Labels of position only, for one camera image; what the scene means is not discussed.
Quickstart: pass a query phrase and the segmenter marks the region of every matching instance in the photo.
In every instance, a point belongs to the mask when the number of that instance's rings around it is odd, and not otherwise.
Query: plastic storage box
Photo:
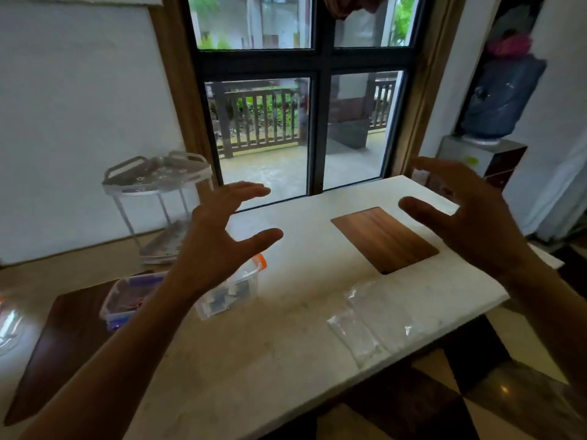
[[[245,262],[237,273],[196,301],[194,307],[200,318],[203,320],[210,318],[257,295],[257,275],[266,268],[267,261],[263,255],[253,256]]]
[[[125,324],[163,282],[167,272],[138,274],[114,283],[100,309],[110,331]]]

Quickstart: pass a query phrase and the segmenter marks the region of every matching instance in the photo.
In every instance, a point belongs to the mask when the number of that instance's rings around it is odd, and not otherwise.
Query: marble tabletop
[[[228,229],[237,239],[273,226],[285,234],[264,253],[268,268],[259,276],[259,296],[207,321],[195,311],[188,314],[125,438],[257,438],[507,299],[496,281],[399,209],[397,202],[406,195],[449,214],[457,207],[406,177],[395,177],[231,217]],[[330,222],[371,207],[383,208],[440,253],[380,275]],[[548,265],[562,265],[534,249]],[[0,271],[0,292],[19,299],[26,317],[20,343],[0,357],[2,414],[55,297],[142,270],[136,246],[124,240]],[[327,319],[347,308],[345,291],[367,279],[384,283],[423,336],[359,367]],[[30,421],[0,428],[0,437],[16,438]]]

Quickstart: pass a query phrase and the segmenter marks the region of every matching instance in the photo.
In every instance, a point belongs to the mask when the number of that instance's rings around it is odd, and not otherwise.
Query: wall socket
[[[418,182],[418,184],[425,186],[426,181],[428,180],[428,176],[430,176],[428,171],[424,171],[423,169],[415,169],[412,172],[412,181]]]

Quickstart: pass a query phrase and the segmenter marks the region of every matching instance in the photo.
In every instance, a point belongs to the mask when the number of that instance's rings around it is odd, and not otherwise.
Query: balcony floor
[[[378,177],[385,153],[385,130],[367,135],[366,147],[350,149],[332,139],[327,143],[324,189]],[[306,194],[308,149],[300,145],[268,149],[221,159],[224,183],[261,182],[271,188],[265,198],[248,201],[241,209]]]

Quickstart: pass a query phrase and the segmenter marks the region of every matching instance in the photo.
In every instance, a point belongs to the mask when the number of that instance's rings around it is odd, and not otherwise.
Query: window
[[[428,4],[188,0],[219,182],[270,186],[259,207],[388,175]]]

